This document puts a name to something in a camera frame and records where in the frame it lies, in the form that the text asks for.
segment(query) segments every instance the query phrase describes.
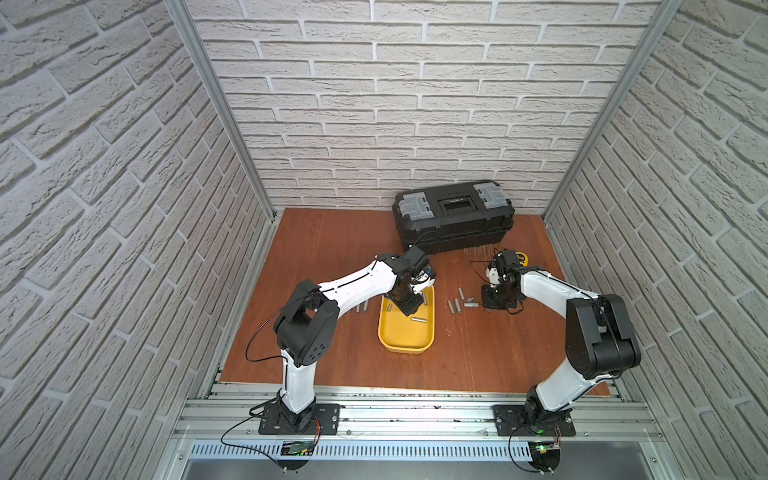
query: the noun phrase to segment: brick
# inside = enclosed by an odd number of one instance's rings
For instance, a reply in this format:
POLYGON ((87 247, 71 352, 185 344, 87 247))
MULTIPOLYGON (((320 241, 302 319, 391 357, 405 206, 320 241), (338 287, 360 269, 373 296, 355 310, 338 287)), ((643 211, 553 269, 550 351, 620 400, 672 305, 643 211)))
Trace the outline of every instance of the brick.
POLYGON ((132 88, 125 72, 114 70, 92 83, 74 100, 19 131, 18 139, 33 153, 45 157, 132 88))
POLYGON ((325 108, 416 108, 415 95, 323 95, 325 108))
POLYGON ((333 158, 413 158, 412 148, 331 148, 333 158))
POLYGON ((510 123, 528 125, 559 125, 563 120, 562 113, 548 113, 537 111, 500 111, 500 110, 475 110, 472 112, 472 122, 475 123, 510 123))
POLYGON ((599 111, 604 98, 589 97, 525 97, 520 103, 521 110, 579 110, 599 111))
POLYGON ((768 220, 750 211, 747 203, 709 168, 700 168, 690 179, 758 247, 768 250, 768 220))
POLYGON ((633 47, 606 47, 603 49, 603 53, 600 54, 598 63, 625 64, 629 60, 630 55, 632 55, 633 50, 633 47))
POLYGON ((0 94, 0 138, 23 127, 63 99, 64 95, 44 72, 4 89, 0 94))
POLYGON ((72 190, 83 200, 93 203, 159 130, 160 123, 154 117, 145 117, 136 123, 75 181, 72 190))
POLYGON ((466 43, 505 42, 509 41, 510 38, 514 38, 519 43, 535 43, 538 31, 538 25, 429 24, 427 26, 426 40, 466 43))
POLYGON ((739 112, 742 119, 760 130, 768 131, 768 118, 765 115, 768 100, 748 84, 720 72, 704 93, 732 111, 739 112))
POLYGON ((379 43, 376 46, 376 59, 380 61, 479 61, 482 59, 482 52, 482 45, 379 43))
POLYGON ((489 95, 578 95, 583 83, 583 81, 484 80, 480 85, 480 93, 489 95))
POLYGON ((685 85, 671 71, 661 75, 657 88, 718 137, 733 130, 738 122, 731 114, 685 85))
POLYGON ((763 156, 763 152, 768 147, 768 141, 760 134, 746 125, 741 125, 733 132, 727 143, 747 163, 763 172, 768 172, 768 162, 763 156))
POLYGON ((374 5, 376 20, 487 22, 491 2, 391 2, 385 0, 374 5))
POLYGON ((650 21, 654 16, 657 7, 656 2, 652 3, 627 3, 621 9, 617 22, 619 23, 641 23, 643 25, 650 21))
POLYGON ((662 38, 654 50, 654 58, 675 70, 686 81, 701 87, 712 75, 712 69, 698 57, 675 45, 668 38, 662 38))
POLYGON ((328 135, 414 135, 413 124, 326 124, 328 135))
POLYGON ((72 93, 149 41, 144 24, 136 18, 97 41, 76 48, 50 70, 61 86, 72 93))
MULTIPOLYGON (((664 79, 664 77, 671 76, 674 75, 667 71, 664 73, 664 75, 662 75, 662 79, 664 79)), ((642 80, 636 81, 631 91, 634 96, 645 106, 645 108, 649 110, 650 113, 654 114, 668 127, 674 125, 677 119, 683 114, 681 109, 676 107, 659 91, 654 90, 653 87, 642 80)))
POLYGON ((94 35, 96 27, 80 8, 55 15, 19 35, 4 35, 0 40, 0 82, 43 65, 94 35))
POLYGON ((768 50, 768 19, 762 16, 757 20, 754 28, 750 30, 744 41, 748 45, 759 48, 763 51, 768 50))
POLYGON ((419 64, 377 61, 316 61, 319 77, 418 77, 419 64))
POLYGON ((737 45, 731 39, 699 25, 694 27, 684 44, 749 83, 768 87, 768 79, 761 78, 761 74, 768 69, 768 56, 765 54, 737 45))
POLYGON ((528 65, 506 65, 500 63, 426 63, 424 76, 430 78, 504 78, 522 80, 528 65))
POLYGON ((686 149, 678 139, 670 135, 661 122, 644 108, 641 108, 634 116, 634 123, 683 173, 690 172, 700 163, 694 154, 686 149))
POLYGON ((748 8, 725 0, 693 0, 685 2, 680 11, 733 37, 741 36, 755 19, 754 13, 748 8))
POLYGON ((309 40, 421 41, 421 25, 362 22, 304 22, 309 40))
POLYGON ((78 3, 77 0, 55 0, 53 2, 46 2, 44 4, 38 4, 35 2, 30 3, 6 3, 0 5, 0 13, 5 16, 9 22, 13 25, 22 25, 28 23, 31 20, 35 20, 48 14, 55 12, 68 6, 78 3))
POLYGON ((476 80, 378 80, 378 93, 400 94, 475 94, 476 80))
POLYGON ((616 12, 615 4, 575 3, 500 3, 495 22, 608 23, 616 12))
POLYGON ((491 45, 489 61, 557 61, 568 63, 591 63, 599 47, 592 46, 549 46, 549 45, 491 45))
POLYGON ((373 80, 355 78, 273 78, 275 91, 373 93, 373 80))
POLYGON ((132 160, 129 165, 131 172, 140 180, 144 181, 154 166, 165 157, 191 123, 191 115, 187 111, 180 112, 173 120, 169 121, 165 128, 161 130, 160 134, 156 136, 134 160, 132 160))
MULTIPOLYGON (((373 122, 373 110, 316 110, 316 109, 280 109, 280 118, 283 121, 312 121, 312 122, 373 122)), ((241 114, 239 121, 250 121, 241 114)))
POLYGON ((96 128, 108 141, 116 141, 173 85, 174 83, 167 71, 158 71, 147 82, 126 95, 102 115, 96 121, 96 128))
POLYGON ((691 20, 678 12, 674 14, 672 23, 670 23, 669 28, 667 28, 667 36, 677 41, 683 41, 683 38, 688 34, 692 24, 693 22, 691 20))
POLYGON ((590 81, 581 92, 585 97, 607 97, 614 86, 612 81, 590 81))
POLYGON ((289 135, 286 137, 286 142, 292 147, 312 147, 316 145, 376 146, 376 139, 374 137, 363 136, 333 137, 329 135, 289 135))
POLYGON ((370 4, 365 0, 286 0, 274 4, 269 0, 246 0, 246 9, 260 18, 343 18, 370 20, 370 4))
POLYGON ((515 108, 517 97, 432 96, 422 97, 422 108, 515 108))
POLYGON ((379 137, 381 146, 397 147, 461 147, 460 137, 379 137))
POLYGON ((167 28, 162 34, 136 52, 125 63, 125 69, 134 81, 140 84, 155 68, 165 62, 179 47, 181 38, 176 28, 167 28))
POLYGON ((6 195, 0 205, 0 239, 7 238, 23 225, 104 150, 104 141, 89 130, 67 146, 55 161, 16 184, 13 195, 6 195))
POLYGON ((262 41, 261 51, 265 58, 373 59, 370 43, 262 41))
POLYGON ((532 80, 616 80, 621 73, 618 65, 544 65, 531 70, 532 80))
POLYGON ((574 38, 587 44, 635 45, 643 36, 644 26, 547 25, 544 43, 570 43, 574 38))
POLYGON ((654 83, 662 72, 664 72, 664 66, 655 61, 653 57, 649 57, 643 69, 640 70, 640 76, 648 80, 649 83, 654 83))
POLYGON ((654 155, 650 159, 649 166, 667 184, 674 196, 687 207, 709 235, 714 235, 726 226, 720 213, 693 185, 688 183, 680 172, 671 167, 669 160, 663 155, 654 155))
POLYGON ((227 100, 233 107, 310 108, 317 106, 317 98, 314 95, 229 94, 227 100))
POLYGON ((237 121, 275 121, 275 113, 271 108, 233 108, 232 112, 237 121))
POLYGON ((677 136, 706 161, 730 185, 749 200, 755 201, 768 193, 765 177, 756 176, 754 169, 715 141, 694 122, 685 118, 675 129, 677 136))
POLYGON ((207 0, 190 0, 189 9, 192 16, 197 17, 243 17, 244 12, 240 8, 237 0, 220 0, 220 2, 211 3, 207 0))
POLYGON ((50 289, 69 267, 91 245, 109 220, 137 189, 136 182, 127 175, 118 180, 93 208, 31 268, 26 276, 31 281, 50 289))
POLYGON ((480 124, 420 124, 420 135, 492 135, 502 136, 506 125, 480 124))

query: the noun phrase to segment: toolbox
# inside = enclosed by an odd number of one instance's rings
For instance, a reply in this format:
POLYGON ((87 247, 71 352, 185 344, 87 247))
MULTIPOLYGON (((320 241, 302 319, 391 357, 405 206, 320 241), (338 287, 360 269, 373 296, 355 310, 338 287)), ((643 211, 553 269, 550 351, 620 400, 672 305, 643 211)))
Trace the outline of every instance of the toolbox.
POLYGON ((502 241, 515 209, 494 181, 480 180, 397 194, 395 225, 406 245, 433 254, 502 241))

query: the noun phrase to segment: wooden floor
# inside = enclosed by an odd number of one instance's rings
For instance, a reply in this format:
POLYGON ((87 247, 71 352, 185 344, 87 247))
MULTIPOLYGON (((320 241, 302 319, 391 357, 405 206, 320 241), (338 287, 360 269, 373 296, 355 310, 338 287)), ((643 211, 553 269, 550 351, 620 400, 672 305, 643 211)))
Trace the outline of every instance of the wooden floor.
MULTIPOLYGON (((315 384, 523 393, 546 379, 565 356, 564 320, 556 313, 535 300, 525 302, 525 311, 516 316, 483 308, 455 315, 448 310, 447 299, 458 296, 459 286, 465 296, 480 298, 482 281, 469 260, 490 259, 494 247, 525 252, 531 265, 562 277, 541 218, 516 216, 501 243, 441 252, 433 260, 438 301, 431 348, 422 355, 386 350, 376 333, 378 296, 370 300, 367 313, 351 310, 339 319, 333 346, 318 363, 315 384)), ((245 349, 256 328, 286 302, 298 282, 335 280, 363 268, 377 253, 402 252, 390 212, 287 209, 220 381, 281 382, 281 361, 250 363, 245 349)), ((485 277, 484 264, 474 268, 485 277)), ((249 357, 279 353, 270 323, 253 341, 249 357)), ((607 395, 607 387, 595 393, 607 395)))

